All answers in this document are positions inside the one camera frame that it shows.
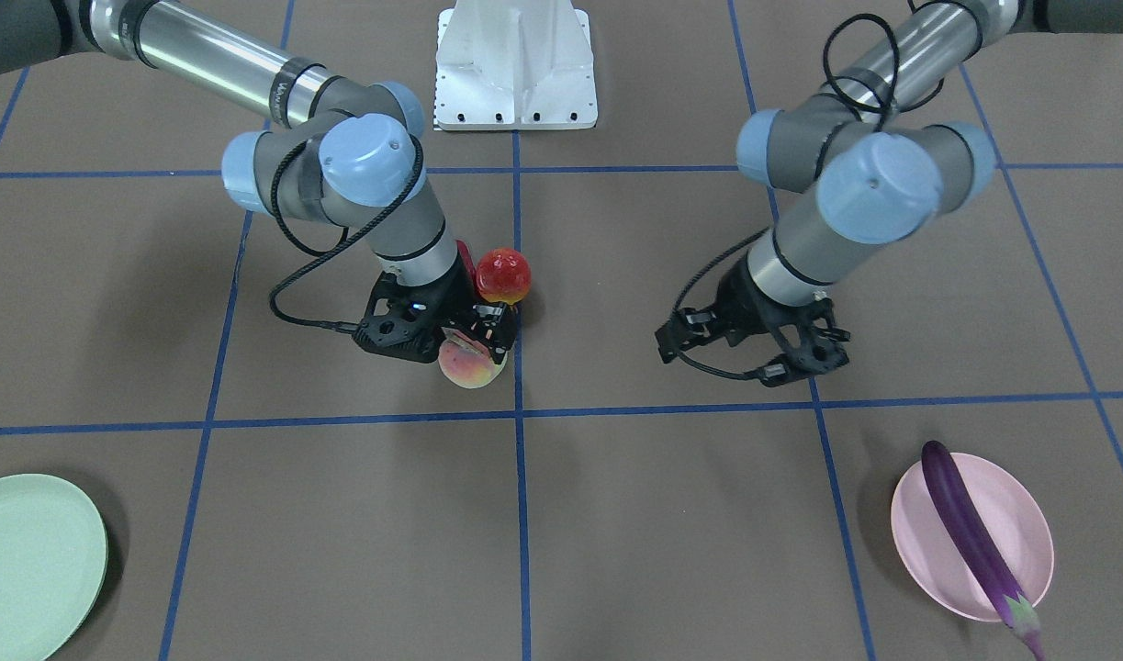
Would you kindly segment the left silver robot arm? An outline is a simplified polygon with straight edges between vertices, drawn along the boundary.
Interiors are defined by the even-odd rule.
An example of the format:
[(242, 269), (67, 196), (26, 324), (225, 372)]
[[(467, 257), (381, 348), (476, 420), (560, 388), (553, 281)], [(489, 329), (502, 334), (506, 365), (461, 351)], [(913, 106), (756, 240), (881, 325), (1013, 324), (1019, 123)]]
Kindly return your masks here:
[(893, 129), (934, 99), (947, 76), (1006, 35), (1123, 34), (1123, 1), (917, 1), (882, 42), (825, 79), (803, 104), (763, 109), (738, 134), (745, 177), (800, 200), (725, 250), (734, 266), (707, 307), (676, 301), (655, 331), (661, 361), (767, 387), (849, 362), (828, 290), (888, 244), (968, 205), (993, 180), (996, 154), (964, 122)]

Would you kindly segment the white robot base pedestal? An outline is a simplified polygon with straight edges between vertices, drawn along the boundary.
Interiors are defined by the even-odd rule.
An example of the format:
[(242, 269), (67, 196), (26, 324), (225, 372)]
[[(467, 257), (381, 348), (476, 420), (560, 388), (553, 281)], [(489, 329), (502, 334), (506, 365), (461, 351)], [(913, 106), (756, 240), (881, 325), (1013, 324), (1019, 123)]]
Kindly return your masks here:
[(570, 1), (456, 1), (436, 28), (436, 129), (554, 131), (599, 123), (590, 16)]

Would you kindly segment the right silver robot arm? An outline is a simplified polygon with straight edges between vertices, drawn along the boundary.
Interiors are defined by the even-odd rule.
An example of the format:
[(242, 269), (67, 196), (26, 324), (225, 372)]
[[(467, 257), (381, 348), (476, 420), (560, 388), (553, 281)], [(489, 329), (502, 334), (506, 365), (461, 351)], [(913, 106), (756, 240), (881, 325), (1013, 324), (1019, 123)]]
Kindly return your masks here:
[[(481, 357), (500, 367), (518, 339), (518, 310), (481, 296), (428, 180), (422, 108), (409, 88), (364, 86), (280, 51), (179, 1), (0, 1), (0, 75), (79, 53), (140, 62), (272, 122), (225, 148), (222, 183), (243, 209), (339, 227), (329, 250), (270, 292), (289, 325), (351, 336), (368, 354), (410, 362)], [(380, 261), (360, 319), (285, 313), (280, 294), (355, 244)]]

